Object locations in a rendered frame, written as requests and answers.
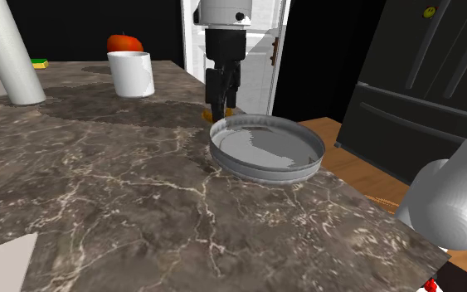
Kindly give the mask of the grey round metal pan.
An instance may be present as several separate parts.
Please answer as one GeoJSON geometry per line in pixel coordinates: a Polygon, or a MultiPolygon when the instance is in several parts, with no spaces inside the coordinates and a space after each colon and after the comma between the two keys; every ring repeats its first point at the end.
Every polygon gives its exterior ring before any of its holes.
{"type": "Polygon", "coordinates": [[[209,149],[231,174],[256,183],[300,183],[320,169],[325,145],[312,130],[264,114],[238,114],[214,123],[209,149]]]}

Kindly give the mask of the small orange object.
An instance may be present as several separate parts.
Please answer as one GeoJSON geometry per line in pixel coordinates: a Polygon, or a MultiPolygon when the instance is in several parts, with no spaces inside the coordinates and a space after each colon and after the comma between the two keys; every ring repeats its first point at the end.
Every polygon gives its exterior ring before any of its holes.
{"type": "MultiPolygon", "coordinates": [[[[231,108],[227,108],[226,109],[226,113],[225,113],[225,116],[231,116],[233,115],[233,111],[231,108]]],[[[212,112],[209,110],[209,109],[204,109],[202,111],[202,118],[210,123],[213,122],[213,118],[212,118],[212,112]]]]}

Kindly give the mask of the white door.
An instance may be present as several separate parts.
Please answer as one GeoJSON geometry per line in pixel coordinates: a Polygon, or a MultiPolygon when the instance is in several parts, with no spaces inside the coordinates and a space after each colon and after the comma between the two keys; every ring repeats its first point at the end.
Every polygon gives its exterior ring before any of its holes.
{"type": "MultiPolygon", "coordinates": [[[[192,23],[199,0],[179,0],[182,14],[185,70],[203,82],[206,58],[203,27],[192,23]]],[[[280,70],[291,0],[252,0],[252,23],[247,27],[246,58],[241,63],[241,86],[236,108],[249,114],[271,114],[280,70]]]]}

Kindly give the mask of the white tilted cylinder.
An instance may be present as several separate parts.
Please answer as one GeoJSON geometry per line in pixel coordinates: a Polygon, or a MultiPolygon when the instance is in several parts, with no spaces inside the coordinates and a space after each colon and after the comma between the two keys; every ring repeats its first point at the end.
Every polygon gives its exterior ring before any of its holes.
{"type": "Polygon", "coordinates": [[[46,100],[7,0],[0,0],[0,81],[15,105],[46,100]]]}

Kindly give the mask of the black refrigerator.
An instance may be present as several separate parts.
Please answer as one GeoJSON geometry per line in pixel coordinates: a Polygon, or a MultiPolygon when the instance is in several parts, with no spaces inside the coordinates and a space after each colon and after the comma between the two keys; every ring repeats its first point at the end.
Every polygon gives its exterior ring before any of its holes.
{"type": "Polygon", "coordinates": [[[405,184],[467,138],[467,0],[387,0],[336,140],[405,184]]]}

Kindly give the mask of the white cup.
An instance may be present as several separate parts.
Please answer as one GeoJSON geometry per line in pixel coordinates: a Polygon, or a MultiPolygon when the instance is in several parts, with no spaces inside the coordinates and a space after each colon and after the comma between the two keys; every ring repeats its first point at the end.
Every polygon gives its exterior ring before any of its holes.
{"type": "Polygon", "coordinates": [[[150,54],[143,51],[107,53],[114,89],[119,97],[145,98],[154,94],[150,54]]]}

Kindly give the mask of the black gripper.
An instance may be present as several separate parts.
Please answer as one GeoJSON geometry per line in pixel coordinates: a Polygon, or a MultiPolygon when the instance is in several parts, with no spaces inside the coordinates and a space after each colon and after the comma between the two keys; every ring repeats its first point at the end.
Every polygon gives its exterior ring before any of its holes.
{"type": "MultiPolygon", "coordinates": [[[[225,92],[223,90],[222,68],[230,62],[240,62],[246,57],[246,30],[210,29],[205,30],[207,59],[214,61],[214,68],[206,69],[205,101],[211,106],[212,121],[225,116],[225,92]]],[[[236,107],[236,94],[241,84],[241,65],[236,64],[231,72],[226,91],[226,107],[236,107]]]]}

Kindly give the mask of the red tomato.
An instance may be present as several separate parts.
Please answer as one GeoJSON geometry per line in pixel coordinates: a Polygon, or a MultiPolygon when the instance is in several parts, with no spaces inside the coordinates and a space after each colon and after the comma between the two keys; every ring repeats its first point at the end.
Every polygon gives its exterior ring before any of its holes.
{"type": "Polygon", "coordinates": [[[112,51],[143,51],[142,43],[135,37],[126,35],[111,35],[106,43],[107,52],[112,51]]]}

